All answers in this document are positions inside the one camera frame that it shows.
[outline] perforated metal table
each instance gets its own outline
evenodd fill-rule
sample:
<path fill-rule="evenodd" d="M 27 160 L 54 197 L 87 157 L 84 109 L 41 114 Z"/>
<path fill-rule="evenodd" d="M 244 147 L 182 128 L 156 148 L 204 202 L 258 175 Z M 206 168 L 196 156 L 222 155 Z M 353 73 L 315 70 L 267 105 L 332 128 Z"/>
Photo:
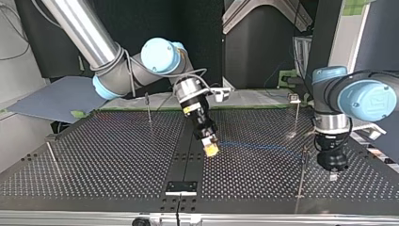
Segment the perforated metal table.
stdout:
<path fill-rule="evenodd" d="M 350 168 L 329 181 L 315 162 L 312 136 L 305 136 L 311 116 L 301 109 L 295 124 L 291 108 L 212 111 L 221 152 L 204 158 L 180 111 L 152 112 L 151 123 L 146 112 L 95 112 L 50 144 L 57 161 L 43 146 L 0 174 L 0 225 L 16 213 L 52 211 L 68 218 L 399 215 L 399 175 L 353 140 L 345 148 Z M 171 181 L 196 182 L 197 196 L 166 196 Z"/>

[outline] gray panel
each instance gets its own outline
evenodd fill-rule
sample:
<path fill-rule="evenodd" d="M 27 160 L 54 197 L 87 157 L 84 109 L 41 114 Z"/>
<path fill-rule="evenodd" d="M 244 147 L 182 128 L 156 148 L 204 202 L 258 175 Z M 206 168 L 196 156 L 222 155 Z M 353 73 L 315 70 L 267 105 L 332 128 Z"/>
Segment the gray panel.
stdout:
<path fill-rule="evenodd" d="M 183 128 L 181 112 L 153 112 L 152 123 L 147 112 L 95 113 L 52 144 L 58 162 L 44 149 L 22 159 L 15 173 L 2 175 L 0 203 L 28 198 L 35 207 L 0 205 L 78 211 L 119 203 L 117 209 L 125 211 L 159 211 Z"/>
<path fill-rule="evenodd" d="M 8 111 L 52 121 L 77 122 L 71 111 L 90 111 L 105 103 L 87 77 L 67 76 L 10 106 Z"/>
<path fill-rule="evenodd" d="M 302 109 L 295 129 L 295 110 L 214 111 L 221 152 L 189 163 L 186 181 L 198 181 L 199 195 L 188 212 L 218 214 L 362 214 L 397 215 L 399 175 L 351 140 L 345 152 L 349 169 L 336 182 L 316 163 L 312 112 Z M 296 197 L 301 154 L 311 148 L 302 199 Z M 200 153 L 193 142 L 191 153 Z"/>
<path fill-rule="evenodd" d="M 399 71 L 399 1 L 373 1 L 359 47 L 355 71 Z"/>
<path fill-rule="evenodd" d="M 392 70 L 399 71 L 399 1 L 384 0 L 374 1 L 370 5 L 366 25 L 364 26 L 355 71 Z M 372 143 L 385 155 L 395 162 L 399 162 L 399 113 L 394 112 L 377 124 L 387 131 Z"/>

